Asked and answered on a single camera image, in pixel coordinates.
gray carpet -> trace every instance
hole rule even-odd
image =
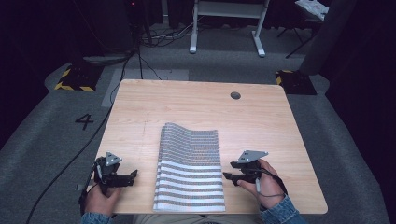
[[[275,71],[299,67],[309,46],[285,59],[299,45],[293,32],[276,38],[280,30],[263,30],[266,57],[260,58],[251,29],[204,30],[198,36],[198,50],[193,55],[189,54],[190,38],[186,36],[166,47],[142,47],[141,56],[156,70],[188,70],[190,81],[276,84]],[[0,151],[1,223],[26,221],[40,193],[89,142],[106,116],[108,108],[102,102],[113,74],[122,64],[105,68],[96,92],[55,91],[53,88],[66,66],[48,76],[49,94]],[[134,56],[126,67],[138,69],[138,57]],[[311,79],[317,96],[288,95],[288,99],[329,212],[304,217],[310,223],[389,223],[375,178],[324,96],[327,80],[321,76]],[[83,131],[83,124],[75,120],[85,114],[91,114],[94,123]],[[79,192],[75,187],[86,180],[103,131],[104,128],[45,194],[31,223],[79,222]],[[131,223],[131,216],[117,216],[115,221]]]

striped cloth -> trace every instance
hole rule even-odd
[[[223,212],[217,131],[163,126],[153,210]]]

denim sleeve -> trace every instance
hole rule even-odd
[[[282,202],[276,206],[260,212],[265,224],[283,223],[283,224],[302,224],[306,221],[301,217],[288,195]]]
[[[112,224],[113,219],[100,213],[85,213],[81,217],[81,224]]]

number 4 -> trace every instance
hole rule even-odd
[[[84,127],[82,128],[82,130],[85,131],[85,129],[87,128],[88,123],[93,123],[93,120],[90,120],[91,115],[90,114],[86,114],[84,116],[82,116],[79,119],[76,119],[76,123],[84,123]]]

metal stand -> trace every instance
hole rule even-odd
[[[256,31],[251,33],[259,56],[264,57],[265,51],[260,41],[260,32],[262,31],[262,23],[264,22],[269,1],[265,0],[263,4],[242,4],[195,0],[190,53],[196,53],[197,51],[198,15],[222,16],[259,19]]]

